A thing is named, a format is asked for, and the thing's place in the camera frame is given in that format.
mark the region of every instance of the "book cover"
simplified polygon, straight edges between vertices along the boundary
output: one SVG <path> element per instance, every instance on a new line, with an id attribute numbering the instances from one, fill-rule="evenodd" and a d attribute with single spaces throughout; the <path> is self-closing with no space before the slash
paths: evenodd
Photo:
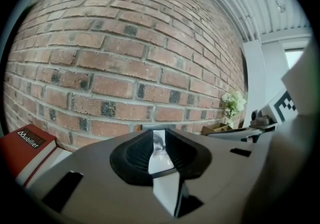
<path id="1" fill-rule="evenodd" d="M 1 153 L 20 185 L 25 183 L 55 148 L 55 137 L 33 124 L 26 125 L 0 139 Z"/>

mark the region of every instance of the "book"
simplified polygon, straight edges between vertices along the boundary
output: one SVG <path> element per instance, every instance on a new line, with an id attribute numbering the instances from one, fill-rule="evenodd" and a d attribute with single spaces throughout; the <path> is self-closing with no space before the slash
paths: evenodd
<path id="1" fill-rule="evenodd" d="M 67 158 L 72 153 L 66 151 L 62 148 L 57 147 L 52 154 L 50 154 L 44 162 L 38 166 L 38 169 L 35 170 L 34 175 L 31 175 L 29 179 L 25 182 L 26 189 L 29 189 L 33 183 L 47 170 L 55 166 L 57 163 L 61 162 L 63 159 Z"/>
<path id="2" fill-rule="evenodd" d="M 0 139 L 0 150 L 16 182 L 24 185 L 56 149 L 55 137 L 28 124 Z"/>

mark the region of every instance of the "flower bouquet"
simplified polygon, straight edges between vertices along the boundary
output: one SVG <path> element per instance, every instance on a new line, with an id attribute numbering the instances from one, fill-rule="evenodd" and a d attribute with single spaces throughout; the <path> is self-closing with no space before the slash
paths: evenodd
<path id="1" fill-rule="evenodd" d="M 247 101 L 244 99 L 243 94 L 240 91 L 225 93 L 222 96 L 222 101 L 225 105 L 224 115 L 228 119 L 228 125 L 233 128 L 231 118 L 244 109 Z"/>

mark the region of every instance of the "white wall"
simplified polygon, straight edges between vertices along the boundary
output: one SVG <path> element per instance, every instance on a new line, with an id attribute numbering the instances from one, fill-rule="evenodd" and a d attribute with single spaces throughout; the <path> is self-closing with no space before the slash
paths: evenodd
<path id="1" fill-rule="evenodd" d="M 265 106 L 266 68 L 264 55 L 258 40 L 244 43 L 244 56 L 248 72 L 248 99 L 244 118 L 244 127 L 251 121 L 251 113 Z"/>
<path id="2" fill-rule="evenodd" d="M 285 50 L 279 41 L 264 43 L 261 46 L 265 74 L 265 104 L 285 88 L 281 78 L 289 70 Z"/>

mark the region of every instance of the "brick wall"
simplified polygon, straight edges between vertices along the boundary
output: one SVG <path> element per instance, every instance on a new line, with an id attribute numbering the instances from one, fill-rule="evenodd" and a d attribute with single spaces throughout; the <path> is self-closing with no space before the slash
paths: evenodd
<path id="1" fill-rule="evenodd" d="M 212 0 L 34 3 L 8 56 L 9 130 L 34 123 L 71 149 L 142 123 L 199 132 L 244 89 L 241 40 Z"/>

